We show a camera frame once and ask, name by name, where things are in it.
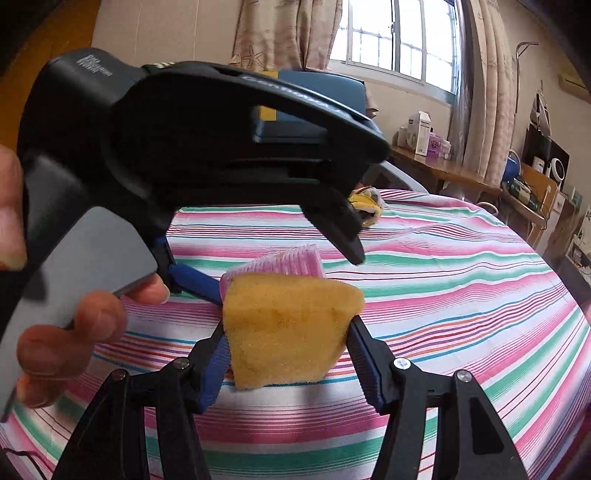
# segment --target metal screw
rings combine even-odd
[[[121,380],[123,380],[125,378],[126,375],[127,375],[127,372],[125,370],[123,370],[122,368],[118,368],[117,370],[113,370],[111,372],[111,379],[114,382],[120,382]]]
[[[179,370],[184,370],[190,364],[191,364],[190,360],[185,356],[180,356],[179,358],[176,358],[175,360],[173,360],[174,367],[178,368]]]
[[[408,370],[412,363],[409,359],[404,357],[398,357],[394,359],[394,366],[400,370]]]
[[[460,382],[468,383],[472,380],[472,374],[468,370],[459,370],[456,376]]]

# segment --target starfish pattern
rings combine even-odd
[[[252,48],[252,45],[250,45],[248,47],[248,55],[245,57],[242,57],[241,64],[244,64],[244,62],[248,62],[248,64],[246,65],[246,68],[248,70],[252,70],[252,67],[254,67],[255,64],[258,64],[258,66],[263,69],[263,68],[265,68],[265,66],[262,64],[262,61],[261,61],[262,55],[263,55],[263,53],[261,51],[259,53],[255,54],[254,48]]]

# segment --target air conditioner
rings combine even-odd
[[[558,75],[558,84],[566,93],[591,103],[591,95],[578,75],[561,73]]]

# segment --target beige curtain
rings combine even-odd
[[[514,124],[511,49],[497,1],[466,1],[475,71],[463,164],[493,184],[500,184]]]
[[[244,0],[233,64],[244,69],[325,70],[343,0]]]

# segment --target blue gripper pad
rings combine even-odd
[[[222,305],[220,282],[188,265],[170,265],[168,273],[183,290],[189,291],[204,300]]]
[[[226,335],[222,335],[212,356],[201,375],[200,395],[197,402],[198,413],[203,413],[213,405],[222,386],[224,375],[230,367],[230,347]]]
[[[353,367],[355,367],[365,400],[377,412],[380,412],[385,407],[385,400],[381,391],[381,377],[353,321],[349,325],[347,334],[347,350],[353,362]]]

